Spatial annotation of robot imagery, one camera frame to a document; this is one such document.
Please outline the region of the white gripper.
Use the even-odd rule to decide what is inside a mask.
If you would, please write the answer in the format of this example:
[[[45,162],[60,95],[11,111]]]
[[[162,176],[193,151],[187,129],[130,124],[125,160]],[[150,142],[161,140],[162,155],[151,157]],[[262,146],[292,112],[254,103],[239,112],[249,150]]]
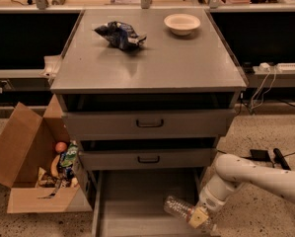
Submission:
[[[212,212],[218,212],[224,204],[225,202],[216,198],[209,189],[203,188],[199,193],[199,207],[193,207],[188,211],[187,223],[193,228],[199,227],[208,219],[206,209]]]

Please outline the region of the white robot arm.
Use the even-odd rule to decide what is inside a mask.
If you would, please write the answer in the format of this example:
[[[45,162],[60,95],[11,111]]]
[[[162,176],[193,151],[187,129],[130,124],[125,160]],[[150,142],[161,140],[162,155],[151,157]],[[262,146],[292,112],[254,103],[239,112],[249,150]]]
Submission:
[[[218,212],[229,196],[244,184],[252,184],[295,204],[295,171],[263,167],[233,154],[224,154],[215,161],[215,174],[199,192],[194,228],[206,225],[210,212]]]

